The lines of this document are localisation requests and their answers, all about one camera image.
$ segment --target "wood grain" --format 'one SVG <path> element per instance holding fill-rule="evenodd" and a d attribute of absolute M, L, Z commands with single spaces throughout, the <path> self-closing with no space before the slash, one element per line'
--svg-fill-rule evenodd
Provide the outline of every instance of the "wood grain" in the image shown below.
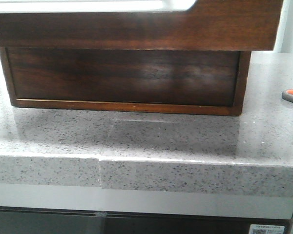
<path fill-rule="evenodd" d="M 7 51 L 17 98 L 233 105 L 239 52 Z"/>
<path fill-rule="evenodd" d="M 0 46 L 270 50 L 283 0 L 199 0 L 177 13 L 0 14 Z"/>
<path fill-rule="evenodd" d="M 249 67 L 249 59 L 250 59 L 250 52 L 196 52 L 202 55 L 205 55 L 205 60 L 204 62 L 209 64 L 216 64 L 220 65 L 221 60 L 212 60 L 214 56 L 212 55 L 221 55 L 223 53 L 229 54 L 230 56 L 228 59 L 230 60 L 233 57 L 235 57 L 236 53 L 238 53 L 238 61 L 239 63 L 236 64 L 236 75 L 237 75 L 237 80 L 235 82 L 235 87 L 231 92 L 234 93 L 234 100 L 233 100 L 233 105 L 231 106 L 204 106 L 204 105 L 181 105 L 181 104 L 158 104 L 158 103 L 134 103 L 134 102 L 114 102 L 114 101 L 85 101 L 85 100 L 64 100 L 64 99 L 39 99 L 39 98 L 21 98 L 19 94 L 16 94 L 16 86 L 22 85 L 22 83 L 17 84 L 14 81 L 14 73 L 11 72 L 12 66 L 10 62 L 10 58 L 8 56 L 8 51 L 13 51 L 14 53 L 17 51 L 22 51 L 23 55 L 25 56 L 28 52 L 30 51 L 29 54 L 30 57 L 32 57 L 33 50 L 36 51 L 36 49 L 16 49 L 16 48 L 0 48 L 0 57 L 6 77 L 6 82 L 8 86 L 8 91 L 11 99 L 11 103 L 14 106 L 17 107 L 34 107 L 34 108 L 64 108 L 64 109 L 88 109 L 88 110 L 109 110 L 109 111 L 134 111 L 134 112 L 160 112 L 160 113 L 184 113 L 184 114 L 203 114 L 203 115 L 225 115 L 225 116 L 238 116 L 241 114 L 242 111 L 242 104 L 243 104 L 243 97 L 244 97 L 244 91 L 245 91 L 245 84 L 246 84 L 246 79 L 247 79 L 247 74 L 248 74 L 248 67 Z M 67 51 L 72 51 L 76 50 L 60 50 L 59 54 Z M 93 51 L 84 51 L 87 53 L 92 54 Z M 143 51 L 135 51 L 134 53 L 143 53 Z M 20 55 L 15 55 L 18 59 L 21 58 L 22 56 Z M 128 57 L 114 57 L 114 65 L 117 64 L 116 62 L 123 61 L 125 62 L 128 60 Z M 187 58 L 183 57 L 178 60 L 179 63 L 186 62 Z M 23 63 L 24 66 L 24 71 L 27 71 L 27 67 L 32 67 L 31 69 L 35 69 L 35 62 L 31 62 L 31 60 L 25 59 L 23 62 L 22 61 L 16 61 L 20 62 L 21 64 Z M 41 64 L 36 64 L 38 70 L 41 69 Z"/>

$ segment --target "speckled stone surface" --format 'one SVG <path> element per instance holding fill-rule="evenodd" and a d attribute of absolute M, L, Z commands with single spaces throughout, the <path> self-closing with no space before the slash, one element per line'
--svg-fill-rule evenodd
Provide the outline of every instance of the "speckled stone surface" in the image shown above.
<path fill-rule="evenodd" d="M 293 197 L 290 88 L 293 55 L 254 54 L 240 117 L 27 109 L 0 70 L 0 182 Z"/>
<path fill-rule="evenodd" d="M 100 186 L 96 158 L 0 156 L 0 183 Z"/>

